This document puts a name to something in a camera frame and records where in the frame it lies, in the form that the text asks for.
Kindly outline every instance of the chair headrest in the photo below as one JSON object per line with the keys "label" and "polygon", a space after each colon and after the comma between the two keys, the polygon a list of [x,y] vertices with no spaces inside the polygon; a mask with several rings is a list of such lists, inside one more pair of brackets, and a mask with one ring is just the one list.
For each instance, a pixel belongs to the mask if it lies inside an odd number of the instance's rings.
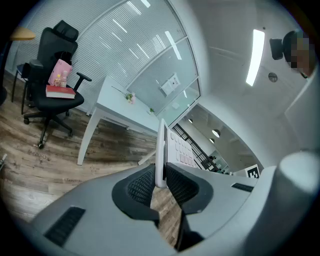
{"label": "chair headrest", "polygon": [[70,26],[64,20],[61,20],[57,25],[54,26],[53,32],[57,36],[62,37],[70,42],[76,41],[79,35],[79,31]]}

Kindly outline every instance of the glass partition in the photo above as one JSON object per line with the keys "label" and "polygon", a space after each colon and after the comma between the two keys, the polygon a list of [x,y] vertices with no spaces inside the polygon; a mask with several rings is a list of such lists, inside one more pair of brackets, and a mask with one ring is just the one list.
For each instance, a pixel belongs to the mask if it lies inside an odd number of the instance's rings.
{"label": "glass partition", "polygon": [[[156,59],[128,88],[139,100],[153,108],[156,115],[198,77],[188,39],[175,48]],[[177,76],[180,85],[166,95],[161,87],[173,75]]]}
{"label": "glass partition", "polygon": [[160,119],[171,125],[189,106],[192,105],[200,96],[198,79],[196,79],[188,88],[179,93],[158,115]]}

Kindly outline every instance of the pink bag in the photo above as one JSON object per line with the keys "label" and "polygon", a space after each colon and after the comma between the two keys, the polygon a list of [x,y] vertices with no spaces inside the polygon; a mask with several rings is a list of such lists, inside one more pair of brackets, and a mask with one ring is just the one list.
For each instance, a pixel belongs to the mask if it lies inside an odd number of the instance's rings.
{"label": "pink bag", "polygon": [[72,71],[72,66],[66,63],[64,60],[58,59],[50,75],[49,85],[53,86],[57,76],[58,75],[62,76],[64,71],[67,71],[68,72],[67,75],[69,75],[70,72]]}

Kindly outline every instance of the staircase railing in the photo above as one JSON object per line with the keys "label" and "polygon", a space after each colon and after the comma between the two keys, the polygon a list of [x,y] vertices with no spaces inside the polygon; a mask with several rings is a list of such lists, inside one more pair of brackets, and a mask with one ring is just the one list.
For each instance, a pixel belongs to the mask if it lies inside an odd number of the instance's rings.
{"label": "staircase railing", "polygon": [[201,166],[197,163],[197,161],[194,162],[198,165],[200,169],[209,170],[214,173],[219,171],[216,164],[207,156],[207,154],[199,147],[199,145],[189,136],[188,133],[186,133],[186,131],[179,124],[176,124],[172,129],[176,132],[177,135],[179,135],[183,140],[185,140],[191,145],[193,154],[195,155],[196,159],[199,160]]}

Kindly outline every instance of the black office chair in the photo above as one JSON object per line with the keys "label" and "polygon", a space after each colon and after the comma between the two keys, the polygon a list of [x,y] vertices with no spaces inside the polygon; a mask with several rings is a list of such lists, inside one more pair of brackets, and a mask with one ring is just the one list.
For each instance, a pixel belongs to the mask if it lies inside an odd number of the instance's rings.
{"label": "black office chair", "polygon": [[54,28],[46,27],[41,35],[37,59],[31,60],[29,63],[30,71],[26,83],[27,85],[24,86],[23,99],[26,94],[26,89],[29,87],[33,103],[40,112],[25,114],[23,117],[26,125],[29,124],[29,118],[45,118],[44,128],[37,145],[40,149],[44,147],[43,139],[50,120],[53,120],[66,128],[69,131],[68,135],[72,136],[72,128],[59,119],[57,115],[65,112],[68,116],[70,109],[81,105],[85,100],[81,94],[77,92],[77,89],[84,79],[89,82],[92,81],[91,78],[77,72],[76,74],[80,78],[73,88],[75,92],[74,99],[49,98],[46,96],[46,87],[50,74],[58,61],[55,56],[56,53],[68,52],[72,56],[78,48],[76,42],[78,34],[79,32],[75,28],[68,25],[63,20]]}

